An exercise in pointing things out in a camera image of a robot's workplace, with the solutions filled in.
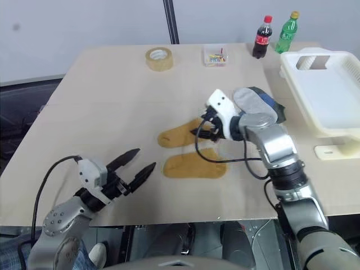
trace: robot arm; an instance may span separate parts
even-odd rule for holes
[[[130,184],[116,175],[115,171],[130,162],[139,150],[126,152],[108,166],[88,159],[78,161],[83,188],[47,214],[40,238],[29,255],[29,269],[73,268],[83,233],[96,213],[114,198],[133,193],[152,173],[156,163],[142,169]]]
[[[206,105],[210,115],[205,114],[204,119],[216,123],[214,118],[220,118],[222,125],[217,128],[222,129],[218,132],[223,138],[237,141],[241,134],[256,145],[279,200],[279,218],[285,217],[290,225],[303,268],[359,269],[360,258],[340,236],[329,231],[321,203],[304,173],[304,163],[285,129],[266,114],[239,117],[232,101],[219,89]]]

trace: red bottle label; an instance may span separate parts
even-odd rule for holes
[[[269,44],[269,37],[262,37],[261,35],[256,35],[255,42],[260,45]]]

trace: cola bottle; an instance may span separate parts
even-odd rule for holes
[[[270,23],[272,21],[272,16],[265,16],[264,23],[258,29],[258,33],[255,38],[255,45],[253,48],[253,56],[257,59],[262,58],[266,54],[266,50],[269,45],[270,36],[272,34],[272,29]]]

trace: green soda bottle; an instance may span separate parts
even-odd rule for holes
[[[298,23],[296,22],[298,17],[298,11],[293,11],[291,13],[290,20],[283,25],[279,41],[275,47],[276,52],[283,53],[289,50],[291,41],[293,41],[295,33],[298,29]]]

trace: plastic bottle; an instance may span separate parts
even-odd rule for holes
[[[257,59],[264,57],[266,54],[266,50],[269,45],[269,39],[272,34],[272,29],[270,26],[271,21],[272,16],[265,16],[263,25],[258,29],[253,48],[253,56]]]
[[[298,17],[298,11],[293,11],[291,13],[290,20],[283,25],[279,41],[275,46],[276,52],[283,53],[289,50],[291,41],[293,41],[295,33],[298,29]]]

